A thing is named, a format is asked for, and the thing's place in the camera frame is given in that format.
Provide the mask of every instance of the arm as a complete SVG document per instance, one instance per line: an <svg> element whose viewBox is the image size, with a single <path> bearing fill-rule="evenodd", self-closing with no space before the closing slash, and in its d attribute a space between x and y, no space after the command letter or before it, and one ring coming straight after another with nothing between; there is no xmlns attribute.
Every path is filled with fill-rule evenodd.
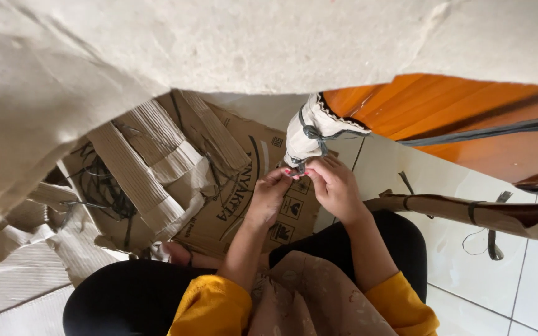
<svg viewBox="0 0 538 336"><path fill-rule="evenodd" d="M350 238L356 286L398 335L435 335L439 321L399 272L361 201L354 174L332 156L307 164L318 201L340 219Z"/></svg>
<svg viewBox="0 0 538 336"><path fill-rule="evenodd" d="M248 322L261 249L292 178L287 168L257 181L244 221L217 275L190 282L168 335L240 335Z"/></svg>

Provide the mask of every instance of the woman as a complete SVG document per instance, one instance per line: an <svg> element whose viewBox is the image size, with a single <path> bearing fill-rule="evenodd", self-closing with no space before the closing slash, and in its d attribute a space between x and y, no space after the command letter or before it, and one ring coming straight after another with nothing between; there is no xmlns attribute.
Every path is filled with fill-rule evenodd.
<svg viewBox="0 0 538 336"><path fill-rule="evenodd" d="M167 243L170 264L106 266L68 300L66 335L435 335L416 226L394 213L371 214L335 157L307 168L318 201L340 223L261 255L292 182L287 168L276 169L258 180L223 261ZM267 276L255 283L263 269Z"/></svg>

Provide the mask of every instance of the woman's left hand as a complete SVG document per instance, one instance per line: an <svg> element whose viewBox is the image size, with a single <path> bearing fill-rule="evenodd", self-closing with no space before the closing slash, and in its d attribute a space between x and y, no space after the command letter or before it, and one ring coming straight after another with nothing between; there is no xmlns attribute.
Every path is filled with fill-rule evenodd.
<svg viewBox="0 0 538 336"><path fill-rule="evenodd" d="M287 173L290 170L289 167L277 168L257 180L246 213L247 220L257 225L271 226L275 223L283 196L292 184L292 178Z"/></svg>

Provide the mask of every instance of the yellow sleeve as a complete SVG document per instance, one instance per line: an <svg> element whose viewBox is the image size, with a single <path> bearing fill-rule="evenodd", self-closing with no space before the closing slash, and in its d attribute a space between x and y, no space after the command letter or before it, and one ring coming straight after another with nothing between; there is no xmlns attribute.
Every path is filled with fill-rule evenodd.
<svg viewBox="0 0 538 336"><path fill-rule="evenodd" d="M379 314L400 336L437 336L439 320L422 303L402 272L365 294Z"/></svg>
<svg viewBox="0 0 538 336"><path fill-rule="evenodd" d="M244 288L220 276L200 276L184 292L168 336L239 336L251 308Z"/></svg>

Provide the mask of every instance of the woman's right hand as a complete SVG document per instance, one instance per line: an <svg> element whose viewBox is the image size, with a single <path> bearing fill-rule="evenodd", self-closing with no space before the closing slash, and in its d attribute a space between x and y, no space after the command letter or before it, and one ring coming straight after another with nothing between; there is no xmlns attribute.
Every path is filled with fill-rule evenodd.
<svg viewBox="0 0 538 336"><path fill-rule="evenodd" d="M354 173L340 160L332 155L311 158L306 168L317 200L342 224L353 224L370 216L362 203Z"/></svg>

